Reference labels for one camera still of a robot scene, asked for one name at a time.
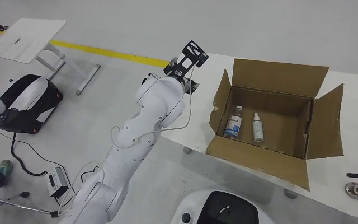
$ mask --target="black cable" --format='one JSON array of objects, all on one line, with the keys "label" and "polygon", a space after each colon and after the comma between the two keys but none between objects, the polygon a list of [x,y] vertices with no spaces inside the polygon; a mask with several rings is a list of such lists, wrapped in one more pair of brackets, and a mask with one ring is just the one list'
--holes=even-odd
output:
[{"label": "black cable", "polygon": [[91,172],[96,172],[96,168],[100,168],[99,166],[95,166],[95,168],[93,168],[93,170],[91,170],[91,171],[88,171],[88,172],[83,172],[82,174],[81,174],[81,181],[83,182],[83,178],[82,178],[82,176],[83,176],[83,174],[89,174],[89,173],[91,173]]},{"label": "black cable", "polygon": [[35,173],[29,171],[29,170],[26,168],[26,166],[25,166],[25,164],[23,163],[22,159],[20,159],[18,156],[16,156],[15,153],[14,153],[14,151],[13,151],[13,146],[14,146],[14,144],[15,144],[15,140],[16,140],[16,132],[13,133],[13,138],[12,138],[12,143],[11,143],[10,152],[11,152],[11,155],[12,155],[15,159],[17,159],[17,161],[20,163],[22,169],[23,169],[27,174],[29,174],[29,175],[31,175],[31,176],[42,176],[42,175],[44,175],[44,174],[47,174],[47,171],[43,171],[43,172],[41,172],[41,173],[39,173],[39,174],[35,174]]},{"label": "black cable", "polygon": [[[14,138],[10,138],[10,137],[4,135],[3,133],[0,133],[0,134],[1,134],[2,136],[4,136],[4,137],[10,139],[10,140],[13,140],[13,139],[14,139]],[[56,164],[56,165],[60,166],[60,167],[65,171],[65,175],[66,175],[68,184],[71,185],[71,181],[69,180],[69,177],[68,177],[68,175],[67,175],[67,171],[66,171],[66,169],[65,169],[65,167],[64,167],[63,165],[61,165],[61,164],[59,164],[59,163],[57,163],[57,162],[54,162],[54,161],[47,160],[47,159],[43,158],[43,157],[33,148],[33,146],[30,145],[30,144],[28,144],[27,142],[23,142],[23,141],[19,141],[19,140],[15,140],[15,142],[21,142],[21,143],[23,143],[23,144],[28,145],[41,159],[43,159],[43,160],[45,160],[45,161],[47,161],[47,162],[51,162],[51,163],[53,163],[53,164]]]},{"label": "black cable", "polygon": [[[71,200],[72,200],[73,196],[62,206],[66,206]],[[54,198],[55,201],[57,202],[58,206],[60,206],[60,203],[58,202],[57,198]]]}]

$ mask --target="spray bottle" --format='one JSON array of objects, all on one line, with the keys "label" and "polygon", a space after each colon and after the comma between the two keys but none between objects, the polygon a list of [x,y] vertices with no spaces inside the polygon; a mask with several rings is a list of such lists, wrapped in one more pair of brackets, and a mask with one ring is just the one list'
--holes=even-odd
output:
[{"label": "spray bottle", "polygon": [[258,113],[253,114],[252,130],[253,130],[253,141],[263,142],[264,138],[263,138],[262,122],[260,121],[260,117],[258,116]]}]

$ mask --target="bottle cap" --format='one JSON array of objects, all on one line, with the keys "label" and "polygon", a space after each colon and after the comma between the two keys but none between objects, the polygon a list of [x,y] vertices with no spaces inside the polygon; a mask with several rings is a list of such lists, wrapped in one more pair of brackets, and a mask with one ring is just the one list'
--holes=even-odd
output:
[{"label": "bottle cap", "polygon": [[260,120],[260,117],[258,116],[258,112],[253,113],[253,120]]}]

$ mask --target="white cable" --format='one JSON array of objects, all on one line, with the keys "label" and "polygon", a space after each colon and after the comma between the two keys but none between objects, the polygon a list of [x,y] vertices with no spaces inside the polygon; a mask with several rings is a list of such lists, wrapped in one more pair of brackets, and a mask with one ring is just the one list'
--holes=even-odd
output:
[{"label": "white cable", "polygon": [[[193,74],[193,72],[194,72],[194,68],[196,67],[196,64],[197,64],[197,62],[196,62],[195,65],[193,66],[193,68],[192,68],[192,70],[191,70],[191,73],[190,73],[190,83],[189,83],[190,112],[189,112],[188,122],[186,123],[186,125],[183,126],[183,127],[180,127],[180,128],[167,128],[167,129],[164,129],[164,130],[155,130],[155,131],[152,131],[152,132],[144,133],[144,134],[142,134],[141,136],[138,137],[138,141],[137,141],[137,142],[139,142],[139,139],[140,139],[142,136],[146,135],[146,134],[158,133],[158,132],[166,132],[166,131],[168,131],[168,130],[179,130],[179,129],[186,128],[186,127],[189,125],[190,118],[191,118],[191,77],[192,77],[192,74]],[[130,148],[130,147],[132,147],[133,145],[136,144],[136,143],[133,143],[131,146],[128,146],[128,147],[118,146],[118,145],[116,144],[116,142],[113,140],[113,136],[112,136],[113,129],[115,129],[115,128],[118,128],[119,131],[121,131],[121,129],[120,129],[118,126],[114,126],[114,127],[112,127],[112,129],[111,129],[111,139],[112,139],[112,143],[113,143],[116,147],[118,147],[118,148]]]},{"label": "white cable", "polygon": [[[71,188],[71,187],[74,185],[74,183],[76,182],[77,177],[78,177],[78,175],[81,173],[81,171],[82,171],[86,166],[88,166],[89,164],[97,164],[97,165],[99,165],[100,169],[101,169],[102,172],[103,172],[103,177],[102,177],[100,186],[97,188],[97,190],[93,193],[93,195],[90,197],[90,199],[89,199],[89,200],[86,202],[86,204],[83,206],[83,208],[81,209],[81,211],[79,212],[79,214],[77,215],[77,217],[75,218],[75,220],[74,220],[73,223],[75,223],[75,222],[77,221],[77,219],[79,218],[79,216],[81,215],[81,213],[83,212],[83,210],[86,208],[86,206],[87,206],[87,205],[89,204],[89,202],[92,200],[92,198],[97,194],[97,192],[99,191],[99,189],[101,188],[101,186],[102,186],[102,184],[103,184],[103,181],[105,180],[105,171],[104,171],[104,169],[103,169],[102,164],[100,164],[99,162],[89,162],[89,163],[87,163],[86,165],[84,165],[84,166],[79,170],[79,172],[77,173],[76,177],[74,178],[74,180],[73,180],[73,182],[72,182],[70,188]],[[58,216],[62,216],[62,215],[65,214],[65,213],[61,214],[61,213],[60,213],[60,210],[61,210],[61,208],[62,208],[62,206],[63,206],[63,202],[66,200],[66,198],[67,198],[67,196],[68,196],[68,193],[69,193],[69,191],[67,191],[65,197],[62,199],[62,202],[61,202],[61,204],[60,204],[60,207],[58,208],[58,211],[57,211],[57,215],[58,215]]]}]

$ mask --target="power adapter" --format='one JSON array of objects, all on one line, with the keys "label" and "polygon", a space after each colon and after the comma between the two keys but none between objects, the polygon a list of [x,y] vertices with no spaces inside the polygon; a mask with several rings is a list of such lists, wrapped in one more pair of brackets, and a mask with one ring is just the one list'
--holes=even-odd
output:
[{"label": "power adapter", "polygon": [[52,198],[57,199],[61,197],[69,189],[62,169],[59,167],[52,168],[45,175],[45,180],[50,193],[50,197]]}]

